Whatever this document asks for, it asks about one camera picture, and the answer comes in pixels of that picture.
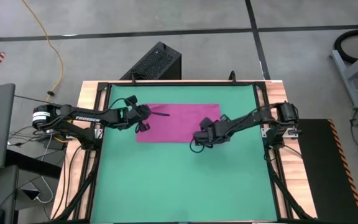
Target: black computer case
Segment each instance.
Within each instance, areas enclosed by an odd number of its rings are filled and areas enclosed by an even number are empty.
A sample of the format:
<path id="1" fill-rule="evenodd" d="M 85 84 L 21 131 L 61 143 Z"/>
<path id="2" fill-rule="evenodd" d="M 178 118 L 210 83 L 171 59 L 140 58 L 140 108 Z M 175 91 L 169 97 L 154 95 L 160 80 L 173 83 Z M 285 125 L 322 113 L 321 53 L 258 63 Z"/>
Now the black computer case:
<path id="1" fill-rule="evenodd" d="M 181 53 L 158 42 L 121 80 L 181 80 Z"/>

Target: wooden table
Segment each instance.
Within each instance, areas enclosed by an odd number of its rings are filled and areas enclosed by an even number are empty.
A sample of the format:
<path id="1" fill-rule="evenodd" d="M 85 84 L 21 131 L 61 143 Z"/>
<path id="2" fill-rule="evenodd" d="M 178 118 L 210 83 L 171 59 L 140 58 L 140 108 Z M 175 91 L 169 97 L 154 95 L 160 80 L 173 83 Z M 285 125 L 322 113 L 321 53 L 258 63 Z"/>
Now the wooden table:
<path id="1" fill-rule="evenodd" d="M 77 107 L 81 108 L 89 108 L 93 109 L 96 99 L 96 94 L 98 91 L 98 83 L 130 83 L 129 80 L 120 80 L 120 81 L 84 81 L 82 84 L 80 97 L 78 99 Z M 139 83 L 145 82 L 155 82 L 155 83 L 166 83 L 166 82 L 175 82 L 175 83 L 183 83 L 183 82 L 232 82 L 231 80 L 142 80 L 138 81 Z M 282 81 L 263 81 L 263 80 L 239 80 L 238 82 L 265 82 L 268 101 L 269 103 L 279 103 L 287 101 L 287 95 L 285 93 L 284 84 Z M 99 110 L 103 109 L 104 100 L 106 97 L 106 92 L 103 91 L 101 95 L 101 100 L 99 102 Z M 259 91 L 259 98 L 262 99 L 262 92 Z M 89 122 L 84 121 L 74 121 L 74 124 L 80 126 L 82 128 L 86 128 L 90 126 Z M 300 152 L 300 148 L 297 140 L 285 140 L 285 144 L 290 146 Z M 67 152 L 65 162 L 66 164 L 70 164 L 73 159 L 73 155 L 77 147 L 79 146 L 79 142 L 77 140 L 72 140 L 68 143 Z M 89 166 L 92 166 L 93 156 L 91 155 L 91 159 L 89 160 Z M 300 206 L 305 210 L 305 212 L 312 217 L 316 217 L 316 210 L 314 208 L 313 199 L 310 192 L 310 187 L 308 183 L 308 178 L 306 176 L 305 167 L 303 165 L 302 159 L 299 155 L 295 154 L 291 150 L 286 149 L 285 147 L 280 150 L 280 156 L 282 161 L 282 166 L 284 170 L 284 176 L 287 183 L 287 188 Z M 64 204 L 66 200 L 70 201 L 78 190 L 78 184 L 80 182 L 81 170 L 83 167 L 83 161 L 85 157 L 85 151 L 80 150 L 77 152 L 72 168 L 71 168 L 71 177 L 70 177 L 70 189 L 67 193 L 67 188 L 65 189 L 65 193 L 63 193 L 63 172 L 66 175 L 66 186 L 67 186 L 67 177 L 68 177 L 68 165 L 66 169 L 62 169 L 62 174 L 60 175 L 59 185 L 57 187 L 56 197 L 53 204 L 52 214 L 54 214 L 58 208 L 60 200 L 63 194 L 63 203 L 62 206 L 58 209 L 57 216 L 63 211 L 65 208 Z M 287 213 L 285 211 L 285 203 L 283 200 L 283 196 L 281 191 L 276 187 L 278 204 L 280 208 L 281 217 L 287 217 Z M 79 218 L 85 217 L 86 204 L 88 203 L 88 190 L 85 192 L 81 208 Z"/>

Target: concrete floor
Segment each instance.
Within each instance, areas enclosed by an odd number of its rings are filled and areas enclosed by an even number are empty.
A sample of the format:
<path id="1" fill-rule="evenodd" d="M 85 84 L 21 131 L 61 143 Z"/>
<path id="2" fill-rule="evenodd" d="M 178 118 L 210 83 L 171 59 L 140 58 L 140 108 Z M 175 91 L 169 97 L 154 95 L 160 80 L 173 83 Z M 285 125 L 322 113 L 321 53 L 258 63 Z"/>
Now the concrete floor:
<path id="1" fill-rule="evenodd" d="M 155 30 L 250 28 L 243 0 L 28 0 L 50 35 L 138 32 Z M 353 0 L 251 0 L 258 27 L 358 25 L 358 1 Z M 288 99 L 301 118 L 331 118 L 358 189 L 358 147 L 349 119 L 352 105 L 334 62 L 328 58 L 337 36 L 346 30 L 260 33 L 268 70 L 283 80 Z M 43 35 L 20 0 L 0 0 L 0 37 Z M 238 34 L 166 35 L 103 39 L 53 40 L 60 52 L 65 77 L 53 101 L 75 105 L 83 80 L 122 77 L 156 42 L 183 54 L 183 79 L 226 79 L 231 70 L 238 78 L 263 79 L 251 32 Z M 344 43 L 358 56 L 358 38 Z M 16 94 L 44 100 L 57 81 L 60 68 L 46 41 L 0 42 L 6 53 L 0 84 L 15 83 Z M 31 124 L 37 102 L 16 98 L 11 130 Z M 29 156 L 44 152 L 41 144 L 14 148 Z M 57 162 L 62 154 L 47 158 Z M 31 174 L 22 174 L 21 182 Z M 47 179 L 55 190 L 57 181 Z M 47 200 L 41 180 L 36 186 Z M 41 206 L 22 210 L 19 223 L 47 220 Z"/>

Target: green table surface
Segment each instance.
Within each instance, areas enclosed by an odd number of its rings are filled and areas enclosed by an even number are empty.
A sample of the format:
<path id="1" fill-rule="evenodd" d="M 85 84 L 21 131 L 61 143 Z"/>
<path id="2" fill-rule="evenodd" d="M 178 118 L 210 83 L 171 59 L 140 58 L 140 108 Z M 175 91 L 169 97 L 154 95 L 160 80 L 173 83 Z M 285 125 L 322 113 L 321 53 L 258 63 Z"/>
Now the green table surface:
<path id="1" fill-rule="evenodd" d="M 113 86 L 110 102 L 218 103 L 234 119 L 256 107 L 253 86 Z M 114 108 L 125 106 L 119 101 Z M 106 129 L 92 223 L 276 220 L 258 126 L 195 154 L 187 143 L 138 143 Z"/>

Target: pink cloth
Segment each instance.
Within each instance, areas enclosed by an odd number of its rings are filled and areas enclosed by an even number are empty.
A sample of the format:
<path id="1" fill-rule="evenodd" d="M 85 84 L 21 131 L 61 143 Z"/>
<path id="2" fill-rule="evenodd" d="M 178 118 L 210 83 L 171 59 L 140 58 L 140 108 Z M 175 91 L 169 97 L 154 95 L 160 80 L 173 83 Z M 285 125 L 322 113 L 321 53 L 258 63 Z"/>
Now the pink cloth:
<path id="1" fill-rule="evenodd" d="M 200 130 L 200 122 L 208 117 L 216 121 L 221 117 L 218 104 L 148 104 L 153 112 L 170 116 L 151 114 L 144 123 L 150 130 L 136 135 L 137 142 L 186 142 L 193 133 Z"/>

